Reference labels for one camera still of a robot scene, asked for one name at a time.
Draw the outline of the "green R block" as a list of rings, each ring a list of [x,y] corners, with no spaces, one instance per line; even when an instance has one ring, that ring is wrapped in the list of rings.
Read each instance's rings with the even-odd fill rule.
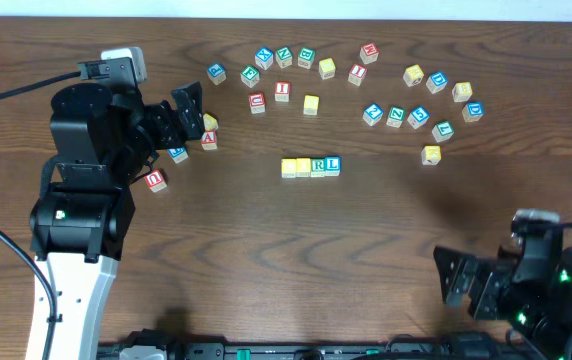
[[[313,178],[326,176],[325,159],[324,158],[312,158],[311,159],[310,176]]]

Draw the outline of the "yellow O block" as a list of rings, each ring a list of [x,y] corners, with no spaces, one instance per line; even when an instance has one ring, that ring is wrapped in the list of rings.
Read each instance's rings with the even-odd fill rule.
[[[296,159],[296,176],[298,178],[310,177],[312,172],[311,158]]]

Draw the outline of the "blue L block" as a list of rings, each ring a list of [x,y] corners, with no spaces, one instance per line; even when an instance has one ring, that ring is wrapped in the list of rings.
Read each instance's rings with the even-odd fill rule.
[[[341,173],[341,158],[339,156],[327,156],[324,159],[325,175],[339,176]]]

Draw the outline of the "yellow C block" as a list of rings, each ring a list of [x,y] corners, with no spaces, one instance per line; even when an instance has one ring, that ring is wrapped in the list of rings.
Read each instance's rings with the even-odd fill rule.
[[[281,160],[281,176],[283,178],[295,178],[297,176],[297,160],[295,158],[283,158]]]

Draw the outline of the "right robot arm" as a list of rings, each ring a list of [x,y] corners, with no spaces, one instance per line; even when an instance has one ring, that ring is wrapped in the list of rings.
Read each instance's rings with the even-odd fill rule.
[[[433,257],[443,302],[470,298],[475,320],[506,321],[547,359],[572,359],[572,246],[561,235],[524,241],[494,258],[437,246]]]

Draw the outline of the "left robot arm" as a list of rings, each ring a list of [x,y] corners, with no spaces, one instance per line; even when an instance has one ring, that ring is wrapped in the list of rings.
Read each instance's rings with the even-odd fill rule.
[[[57,153],[42,168],[29,219],[37,288],[26,356],[93,359],[135,204],[131,185],[160,151],[202,137],[199,82],[146,105],[133,84],[81,83],[52,99]]]

